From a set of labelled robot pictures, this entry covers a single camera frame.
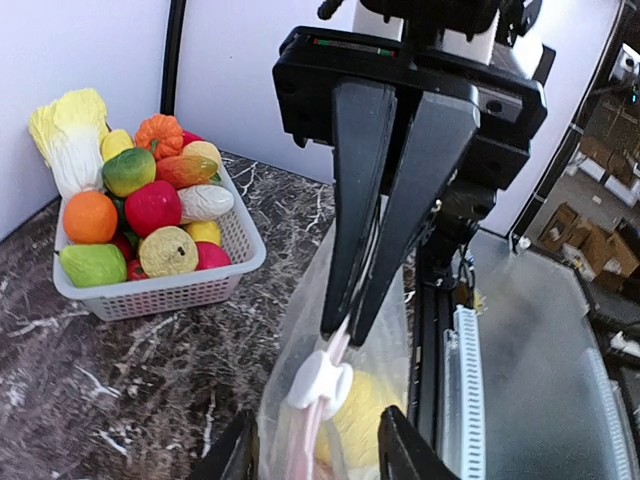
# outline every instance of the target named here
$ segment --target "yellow object in bag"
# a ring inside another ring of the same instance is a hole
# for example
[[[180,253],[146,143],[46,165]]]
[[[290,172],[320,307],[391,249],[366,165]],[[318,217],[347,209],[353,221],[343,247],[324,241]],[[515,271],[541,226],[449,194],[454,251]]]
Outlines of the yellow object in bag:
[[[340,435],[347,469],[378,465],[380,415],[391,405],[404,411],[403,403],[391,387],[366,372],[354,372],[351,392],[330,420]],[[331,466],[329,439],[324,425],[318,432],[315,457],[318,463]]]

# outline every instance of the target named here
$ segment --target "pumpkin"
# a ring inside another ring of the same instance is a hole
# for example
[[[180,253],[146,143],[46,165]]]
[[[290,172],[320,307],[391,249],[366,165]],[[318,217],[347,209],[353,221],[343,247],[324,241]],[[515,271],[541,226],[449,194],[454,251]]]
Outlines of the pumpkin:
[[[182,127],[172,115],[158,113],[142,122],[136,133],[136,146],[149,150],[156,161],[179,155],[182,142]]]

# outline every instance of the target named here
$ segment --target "white plastic clip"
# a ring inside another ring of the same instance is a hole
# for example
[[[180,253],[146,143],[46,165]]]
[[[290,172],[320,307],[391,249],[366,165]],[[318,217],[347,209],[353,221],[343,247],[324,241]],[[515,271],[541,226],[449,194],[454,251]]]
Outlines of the white plastic clip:
[[[322,420],[333,417],[347,400],[353,384],[353,368],[348,363],[335,366],[324,350],[313,352],[302,363],[287,395],[290,407],[304,410],[320,398],[328,400]]]

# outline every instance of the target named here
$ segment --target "pink strap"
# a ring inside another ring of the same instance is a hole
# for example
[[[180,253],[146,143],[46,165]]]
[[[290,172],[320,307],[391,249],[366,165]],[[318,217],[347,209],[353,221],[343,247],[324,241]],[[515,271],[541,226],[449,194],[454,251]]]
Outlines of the pink strap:
[[[348,322],[349,317],[344,319],[327,345],[327,353],[331,363],[336,366],[342,362],[349,346],[350,336],[346,333]],[[289,430],[285,480],[313,480],[316,438],[326,403],[326,399],[320,398],[301,412],[293,413]]]

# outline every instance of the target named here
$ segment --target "artificial vegetable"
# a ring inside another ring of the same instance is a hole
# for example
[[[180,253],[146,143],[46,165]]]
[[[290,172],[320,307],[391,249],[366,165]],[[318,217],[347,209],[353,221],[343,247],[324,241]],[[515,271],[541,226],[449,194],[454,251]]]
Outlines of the artificial vegetable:
[[[145,120],[136,133],[136,146],[149,150],[156,161],[182,152],[182,127],[172,115],[160,113]]]
[[[182,149],[183,155],[198,155],[213,160],[218,164],[218,169],[222,169],[222,156],[220,150],[213,143],[203,140],[190,142]]]
[[[217,171],[216,162],[197,155],[167,157],[156,163],[156,179],[166,180],[175,189],[209,183]]]
[[[107,106],[93,89],[66,93],[29,119],[33,137],[64,200],[102,188],[100,144],[109,133]]]
[[[100,145],[102,159],[108,162],[134,146],[133,140],[125,130],[113,130],[102,140]]]
[[[178,190],[182,203],[181,224],[215,220],[233,208],[229,190],[217,185],[196,185]]]

